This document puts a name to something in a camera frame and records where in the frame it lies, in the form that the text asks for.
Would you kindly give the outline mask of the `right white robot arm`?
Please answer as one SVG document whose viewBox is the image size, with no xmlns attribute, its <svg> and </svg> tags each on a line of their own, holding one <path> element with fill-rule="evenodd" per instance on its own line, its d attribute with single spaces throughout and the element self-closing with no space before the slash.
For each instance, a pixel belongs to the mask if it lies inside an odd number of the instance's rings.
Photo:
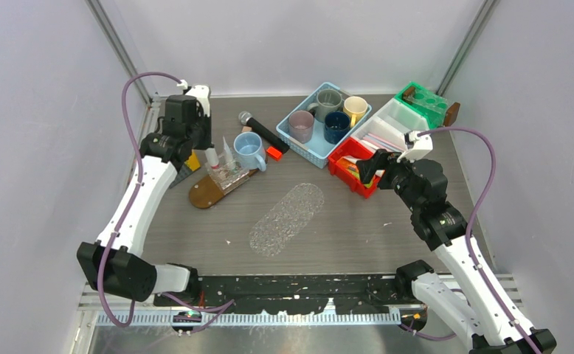
<svg viewBox="0 0 574 354">
<path fill-rule="evenodd" d="M 393 190 L 411 211 L 417 236 L 450 270 L 458 295 L 423 260 L 397 268 L 395 292 L 404 302 L 426 304 L 463 341 L 469 353 L 552 353 L 556 339 L 537 329 L 514 304 L 484 262 L 467 222 L 447 201 L 448 179 L 438 162 L 398 160 L 398 153 L 377 150 L 356 167 L 361 182 L 376 173 L 381 190 Z"/>
</svg>

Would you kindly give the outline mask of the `light blue mug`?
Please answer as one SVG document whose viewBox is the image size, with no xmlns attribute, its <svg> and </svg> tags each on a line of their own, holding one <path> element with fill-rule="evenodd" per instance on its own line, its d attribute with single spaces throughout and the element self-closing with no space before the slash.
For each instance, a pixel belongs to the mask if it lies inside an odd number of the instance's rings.
<svg viewBox="0 0 574 354">
<path fill-rule="evenodd" d="M 248 170 L 266 171 L 266 151 L 257 133 L 251 131 L 240 133 L 235 137 L 233 147 L 242 167 Z"/>
</svg>

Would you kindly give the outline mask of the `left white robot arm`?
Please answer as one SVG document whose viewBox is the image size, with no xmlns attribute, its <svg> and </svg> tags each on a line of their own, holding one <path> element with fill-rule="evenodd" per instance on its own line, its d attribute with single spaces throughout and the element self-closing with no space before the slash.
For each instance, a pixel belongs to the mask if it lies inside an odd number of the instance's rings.
<svg viewBox="0 0 574 354">
<path fill-rule="evenodd" d="M 163 292 L 172 292 L 183 305 L 199 299 L 201 287 L 194 268 L 152 265 L 141 255 L 166 190 L 193 151 L 211 147 L 209 96 L 195 89 L 169 96 L 159 129 L 139 145 L 141 165 L 110 223 L 95 242 L 83 242 L 77 250 L 77 260 L 93 290 L 136 302 Z"/>
</svg>

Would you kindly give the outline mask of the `clear acrylic toothbrush holder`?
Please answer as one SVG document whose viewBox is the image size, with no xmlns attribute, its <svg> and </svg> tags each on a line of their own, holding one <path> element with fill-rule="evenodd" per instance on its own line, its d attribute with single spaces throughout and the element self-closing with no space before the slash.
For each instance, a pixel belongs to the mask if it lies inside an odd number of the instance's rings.
<svg viewBox="0 0 574 354">
<path fill-rule="evenodd" d="M 220 166 L 216 169 L 207 167 L 208 176 L 221 192 L 227 194 L 249 179 L 250 170 L 241 167 L 239 162 Z"/>
</svg>

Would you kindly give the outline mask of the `teal cap toothpaste tube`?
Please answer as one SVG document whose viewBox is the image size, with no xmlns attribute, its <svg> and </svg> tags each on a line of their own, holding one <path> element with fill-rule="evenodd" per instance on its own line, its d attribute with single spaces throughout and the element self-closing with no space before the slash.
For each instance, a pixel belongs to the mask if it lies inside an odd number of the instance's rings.
<svg viewBox="0 0 574 354">
<path fill-rule="evenodd" d="M 235 157 L 225 137 L 223 137 L 223 147 L 224 147 L 224 165 L 229 171 L 235 171 L 237 167 Z"/>
</svg>

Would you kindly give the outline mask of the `pink cap toothpaste tube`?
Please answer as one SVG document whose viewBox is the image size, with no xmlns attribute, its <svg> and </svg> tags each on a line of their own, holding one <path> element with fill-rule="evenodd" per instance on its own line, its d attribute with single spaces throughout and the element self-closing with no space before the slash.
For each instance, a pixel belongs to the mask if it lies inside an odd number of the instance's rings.
<svg viewBox="0 0 574 354">
<path fill-rule="evenodd" d="M 215 148 L 209 147 L 205 151 L 207 164 L 212 170 L 217 170 L 220 167 L 220 160 Z"/>
</svg>

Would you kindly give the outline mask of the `pink toothbrush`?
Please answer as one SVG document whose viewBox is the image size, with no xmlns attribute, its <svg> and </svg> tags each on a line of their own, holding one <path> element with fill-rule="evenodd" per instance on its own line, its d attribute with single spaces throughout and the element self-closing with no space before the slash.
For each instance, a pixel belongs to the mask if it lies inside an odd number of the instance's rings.
<svg viewBox="0 0 574 354">
<path fill-rule="evenodd" d="M 386 146 L 389 146 L 389 147 L 391 147 L 391 148 L 393 148 L 393 149 L 395 149 L 395 150 L 398 150 L 398 151 L 405 151 L 405 150 L 406 150 L 405 147 L 402 147 L 402 146 L 400 146 L 400 145 L 397 145 L 397 144 L 394 144 L 394 143 L 392 143 L 392 142 L 389 142 L 389 141 L 387 141 L 386 139 L 382 139 L 381 137 L 376 136 L 376 135 L 371 134 L 371 133 L 366 134 L 366 137 L 369 137 L 369 138 L 371 138 L 371 139 L 374 139 L 374 140 L 376 140 L 377 142 L 380 142 L 380 143 L 382 143 L 382 144 L 384 144 L 384 145 L 386 145 Z"/>
</svg>

